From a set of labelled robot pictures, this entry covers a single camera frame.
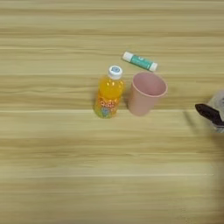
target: wood grain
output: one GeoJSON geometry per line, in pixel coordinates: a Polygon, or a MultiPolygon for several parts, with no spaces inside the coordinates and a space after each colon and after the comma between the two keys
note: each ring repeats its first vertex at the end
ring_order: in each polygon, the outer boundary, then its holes
{"type": "Polygon", "coordinates": [[[194,110],[224,83],[224,1],[0,0],[0,223],[222,224],[224,138],[194,110]],[[126,108],[154,60],[168,95],[126,108]],[[92,110],[123,68],[118,116],[92,110]]]}

